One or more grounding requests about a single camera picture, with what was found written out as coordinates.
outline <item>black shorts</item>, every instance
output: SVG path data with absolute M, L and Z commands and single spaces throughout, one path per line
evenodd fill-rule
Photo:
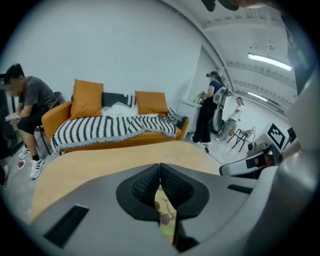
M 48 109 L 41 109 L 33 106 L 29 117 L 21 118 L 17 124 L 19 130 L 28 134 L 34 134 L 36 127 L 42 124 L 41 118 L 48 111 Z

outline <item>black pants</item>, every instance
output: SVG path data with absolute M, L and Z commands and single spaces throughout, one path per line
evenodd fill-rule
M 195 133 L 193 135 L 193 142 L 208 143 L 211 141 L 209 121 L 214 116 L 217 105 L 212 102 L 204 102 L 198 120 L 196 122 Z

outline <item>wooden table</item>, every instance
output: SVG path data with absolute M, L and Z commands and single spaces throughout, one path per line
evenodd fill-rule
M 175 164 L 219 175 L 219 166 L 211 156 L 184 141 L 75 151 L 52 161 L 38 178 L 38 186 L 32 199 L 32 219 L 46 207 L 89 180 L 154 163 Z

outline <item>ceiling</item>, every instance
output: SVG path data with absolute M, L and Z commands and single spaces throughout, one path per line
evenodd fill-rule
M 248 53 L 268 55 L 287 65 L 288 41 L 281 15 L 270 7 L 230 11 L 217 0 L 209 12 L 201 0 L 164 0 L 187 17 L 210 41 L 223 62 L 235 94 L 251 98 L 284 114 L 297 97 L 294 70 L 248 59 Z M 268 99 L 264 102 L 247 94 Z

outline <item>woman in white shirt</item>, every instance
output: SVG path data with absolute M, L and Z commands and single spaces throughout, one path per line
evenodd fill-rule
M 219 138 L 216 138 L 216 141 L 225 141 L 228 137 L 229 132 L 236 126 L 238 121 L 241 121 L 240 115 L 244 109 L 244 103 L 241 97 L 236 98 L 236 108 L 234 112 L 229 116 L 227 124 L 220 134 Z

